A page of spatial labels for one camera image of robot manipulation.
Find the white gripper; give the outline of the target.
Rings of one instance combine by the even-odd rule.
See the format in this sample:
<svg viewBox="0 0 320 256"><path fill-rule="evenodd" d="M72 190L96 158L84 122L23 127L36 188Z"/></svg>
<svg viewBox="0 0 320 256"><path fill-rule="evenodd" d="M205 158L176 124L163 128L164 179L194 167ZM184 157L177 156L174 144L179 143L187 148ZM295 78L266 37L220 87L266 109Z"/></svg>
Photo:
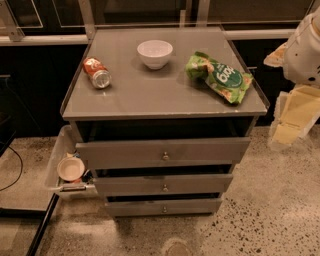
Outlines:
<svg viewBox="0 0 320 256"><path fill-rule="evenodd" d="M269 130L269 147L282 151L304 138L320 118L320 88L297 84L277 98L274 121Z"/></svg>

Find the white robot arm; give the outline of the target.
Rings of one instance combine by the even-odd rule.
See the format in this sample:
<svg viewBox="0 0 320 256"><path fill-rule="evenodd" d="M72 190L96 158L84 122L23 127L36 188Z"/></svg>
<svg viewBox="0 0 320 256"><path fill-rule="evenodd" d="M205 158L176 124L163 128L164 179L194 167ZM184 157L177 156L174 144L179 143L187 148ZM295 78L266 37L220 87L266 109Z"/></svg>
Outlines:
<svg viewBox="0 0 320 256"><path fill-rule="evenodd" d="M269 131L269 147L280 151L304 138L320 117L320 7L264 64L282 67L284 77L294 83L289 93L279 94Z"/></svg>

